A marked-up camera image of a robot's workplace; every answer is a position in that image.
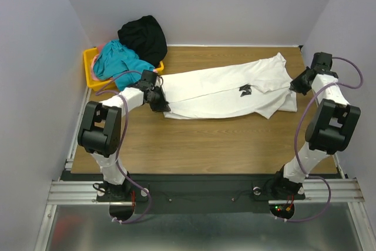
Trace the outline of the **white t shirt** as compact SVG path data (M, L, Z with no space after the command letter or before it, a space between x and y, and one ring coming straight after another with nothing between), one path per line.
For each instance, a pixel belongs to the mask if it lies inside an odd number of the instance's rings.
M296 112L296 93L281 53L266 59L163 76L170 119L224 119Z

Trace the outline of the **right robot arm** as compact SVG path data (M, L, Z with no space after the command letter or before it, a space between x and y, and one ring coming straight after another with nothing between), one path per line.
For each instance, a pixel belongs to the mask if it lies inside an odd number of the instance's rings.
M317 102L318 108L305 130L304 145L295 148L295 157L277 171L270 184L276 198L301 192L310 172L326 157L344 151L355 131L361 110L343 96L342 83L331 69L334 59L329 53L315 53L311 65L290 84L295 93L313 91L309 104Z

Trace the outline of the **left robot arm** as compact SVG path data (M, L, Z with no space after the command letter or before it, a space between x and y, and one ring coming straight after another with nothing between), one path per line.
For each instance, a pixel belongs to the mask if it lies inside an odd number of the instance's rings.
M127 131L129 112L148 104L154 112L168 112L169 103L162 89L163 78L155 71L145 70L140 79L122 91L102 88L96 95L114 94L101 101L89 101L78 132L78 145L90 153L100 167L102 184L93 187L98 196L125 200L133 184L122 165L119 152Z

